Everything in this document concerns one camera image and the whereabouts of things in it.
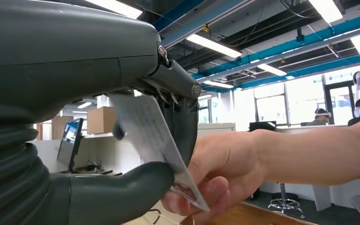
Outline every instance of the hand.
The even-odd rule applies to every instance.
[[[229,132],[197,139],[188,170],[210,211],[200,211],[171,191],[162,199],[163,206],[180,215],[193,215],[195,224],[203,225],[251,196],[265,174],[252,138],[255,134]]]

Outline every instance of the white card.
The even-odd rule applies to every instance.
[[[191,180],[157,100],[147,95],[110,95],[110,100],[115,105],[120,126],[143,162],[167,162],[175,178],[171,191],[182,195],[194,206],[209,210],[201,192]]]

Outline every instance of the wooden desk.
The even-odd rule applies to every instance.
[[[209,225],[315,225],[281,213],[242,203],[217,217]]]

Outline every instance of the computer monitor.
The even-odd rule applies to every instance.
[[[68,166],[68,171],[72,172],[74,167],[74,157],[78,154],[79,144],[81,143],[81,130],[83,119],[67,122],[64,128],[57,161]]]
[[[277,122],[276,121],[267,121],[267,122],[249,123],[249,132],[252,132],[254,130],[259,130],[259,129],[276,131],[277,130]]]

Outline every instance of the door frame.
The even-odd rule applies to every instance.
[[[325,84],[324,85],[324,94],[325,94],[325,103],[326,103],[326,110],[332,114],[332,116],[329,118],[329,124],[335,124],[335,115],[333,114],[333,106],[332,106],[332,96],[330,95],[330,90],[332,89],[338,89],[338,88],[344,88],[348,87],[348,94],[350,96],[350,102],[351,102],[351,114],[354,118],[354,109],[355,109],[355,101],[354,101],[354,95],[353,95],[353,81],[344,81],[340,83],[333,83],[333,84]]]

